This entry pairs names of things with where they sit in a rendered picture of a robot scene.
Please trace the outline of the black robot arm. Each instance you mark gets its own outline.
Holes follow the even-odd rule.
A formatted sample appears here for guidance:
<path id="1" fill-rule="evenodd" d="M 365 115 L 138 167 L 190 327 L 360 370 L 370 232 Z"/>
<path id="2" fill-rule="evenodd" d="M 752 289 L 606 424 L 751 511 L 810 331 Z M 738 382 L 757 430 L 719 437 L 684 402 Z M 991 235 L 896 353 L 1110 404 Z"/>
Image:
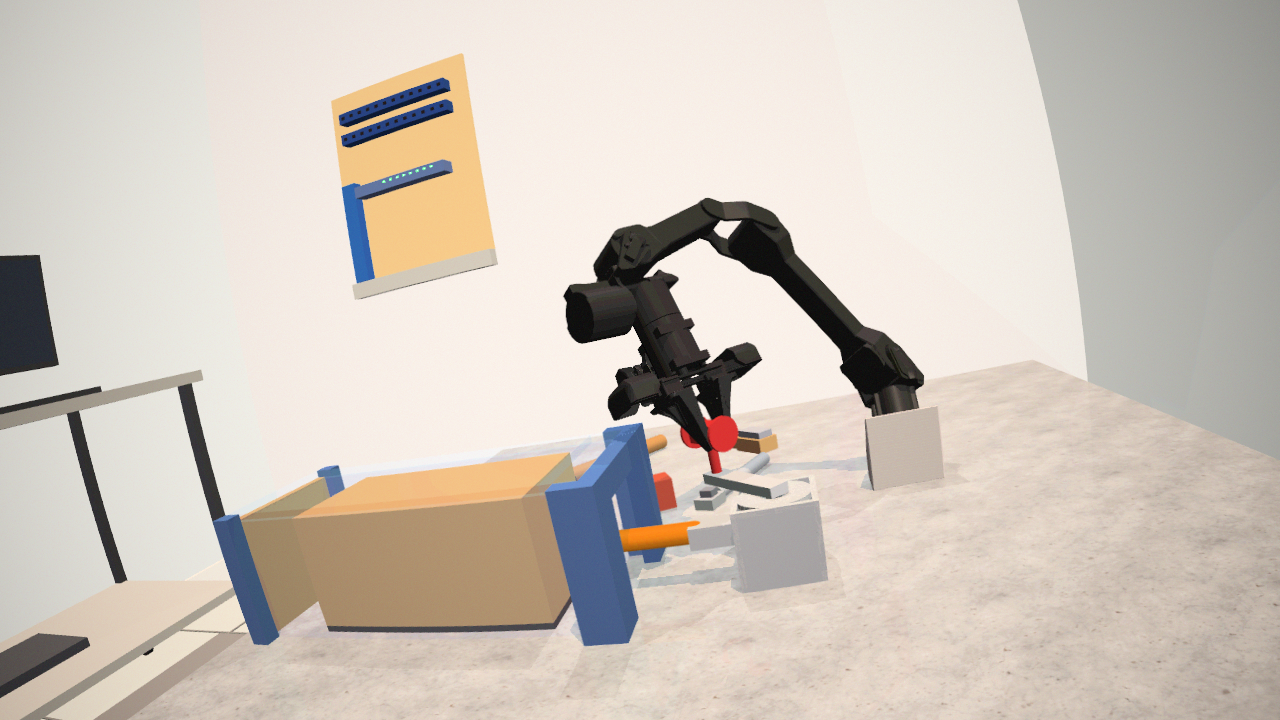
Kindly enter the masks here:
<path id="1" fill-rule="evenodd" d="M 728 240 L 716 234 L 719 222 L 740 222 Z M 680 313 L 671 288 L 678 277 L 646 273 L 696 240 L 717 252 L 772 277 L 838 347 L 838 366 L 858 389 L 872 416 L 919 409 L 916 389 L 924 375 L 902 348 L 881 331 L 861 325 L 814 272 L 797 258 L 780 218 L 753 202 L 699 200 L 653 225 L 625 225 L 613 232 L 593 265 L 595 283 L 570 284 L 566 324 L 580 345 L 639 334 L 660 316 Z"/>

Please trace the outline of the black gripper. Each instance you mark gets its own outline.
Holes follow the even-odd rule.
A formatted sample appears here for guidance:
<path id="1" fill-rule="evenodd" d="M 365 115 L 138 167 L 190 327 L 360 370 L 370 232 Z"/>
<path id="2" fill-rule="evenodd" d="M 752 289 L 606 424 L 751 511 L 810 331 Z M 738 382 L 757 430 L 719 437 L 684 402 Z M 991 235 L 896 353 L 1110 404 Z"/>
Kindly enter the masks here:
<path id="1" fill-rule="evenodd" d="M 707 439 L 707 423 L 699 404 L 708 416 L 731 416 L 731 382 L 750 372 L 762 356 L 755 345 L 745 342 L 724 348 L 713 363 L 708 348 L 698 347 L 691 329 L 692 318 L 680 313 L 660 316 L 639 332 L 641 346 L 657 375 L 646 372 L 625 379 L 608 397 L 608 410 L 613 421 L 637 414 L 640 404 L 652 400 L 652 415 L 668 416 L 687 430 L 707 452 L 713 450 Z M 692 378 L 692 375 L 696 375 Z M 700 395 L 695 395 L 698 386 Z M 699 402 L 699 404 L 698 404 Z"/>

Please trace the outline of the blue u-shaped frame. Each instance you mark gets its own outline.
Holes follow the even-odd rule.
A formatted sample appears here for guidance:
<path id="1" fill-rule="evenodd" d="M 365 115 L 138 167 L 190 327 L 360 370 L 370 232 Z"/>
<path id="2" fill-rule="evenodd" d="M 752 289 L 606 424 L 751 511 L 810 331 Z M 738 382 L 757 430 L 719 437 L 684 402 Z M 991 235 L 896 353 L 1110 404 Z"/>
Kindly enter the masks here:
<path id="1" fill-rule="evenodd" d="M 570 488 L 608 644 L 628 643 L 637 623 L 613 503 L 625 478 L 636 527 L 662 527 L 643 423 L 626 425 Z"/>

